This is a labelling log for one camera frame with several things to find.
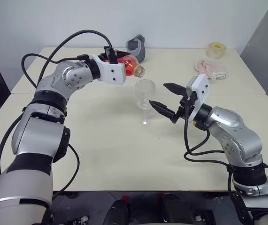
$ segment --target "pink towel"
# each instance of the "pink towel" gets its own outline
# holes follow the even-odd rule
[[[194,68],[199,74],[206,74],[211,80],[221,80],[228,76],[223,65],[216,60],[198,60]]]

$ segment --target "table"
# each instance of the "table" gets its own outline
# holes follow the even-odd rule
[[[70,98],[65,125],[71,129],[70,143],[79,154],[81,165],[68,191],[225,191],[227,171],[222,165],[185,161],[183,120],[176,125],[153,111],[150,126],[139,125],[133,87],[115,86],[102,95],[89,96],[84,88]],[[6,129],[32,99],[33,94],[12,94],[0,109],[0,141]],[[178,107],[179,96],[158,92],[155,100],[170,108]],[[268,164],[268,97],[263,94],[209,94],[207,104],[239,113],[245,124],[263,142],[263,158]],[[204,132],[189,126],[189,144],[204,138]],[[3,152],[4,170],[14,159],[9,138]],[[201,150],[217,150],[214,138]],[[223,154],[203,156],[225,160]],[[54,190],[61,189],[76,168],[76,158],[68,150],[54,164]]]
[[[49,56],[54,47],[44,48],[40,54]],[[66,57],[75,57],[80,54],[99,54],[102,48],[70,48],[64,47],[55,55],[54,60]],[[147,49],[145,60],[142,62],[145,68],[145,79],[151,79],[156,83],[178,83],[186,86],[192,76],[198,73],[194,70],[194,64],[198,59],[209,59],[205,55],[205,49]],[[225,80],[209,81],[212,94],[265,94],[264,89],[252,75],[251,71],[242,61],[238,53],[233,49],[228,49],[223,58],[219,60],[227,69],[229,77]],[[36,58],[28,68],[28,74],[36,82],[40,71],[45,63],[44,59]],[[45,75],[50,75],[55,70],[56,65],[50,63]],[[134,85],[136,79],[127,79],[124,85]],[[115,85],[95,84],[86,89],[86,94],[90,91],[107,91],[115,88]],[[22,76],[12,93],[34,93],[35,89]]]

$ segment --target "clear glass cup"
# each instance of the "clear glass cup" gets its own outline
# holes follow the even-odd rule
[[[141,109],[138,115],[138,123],[148,124],[149,123],[149,109],[151,105],[149,100],[155,95],[155,84],[153,81],[148,79],[139,80],[135,84],[135,99],[136,104]]]

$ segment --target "robotic arm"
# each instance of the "robotic arm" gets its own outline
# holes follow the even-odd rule
[[[265,175],[259,136],[247,128],[235,112],[204,104],[208,95],[206,75],[194,77],[186,88],[165,83],[171,92],[182,95],[178,111],[168,109],[160,102],[150,101],[152,107],[173,123],[179,118],[209,132],[219,141],[233,174],[234,194],[229,190],[239,220],[244,225],[268,225],[268,177]]]
[[[117,58],[126,52],[116,52]],[[122,63],[105,62],[106,54],[78,56],[58,64],[39,82],[14,131],[13,163],[0,175],[0,224],[48,224],[52,202],[52,162],[66,154],[70,130],[64,126],[66,105],[75,91],[93,80],[123,84]]]

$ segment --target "tape roll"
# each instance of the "tape roll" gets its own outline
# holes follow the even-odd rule
[[[227,47],[222,43],[212,42],[206,50],[206,56],[212,59],[220,59],[226,52]]]

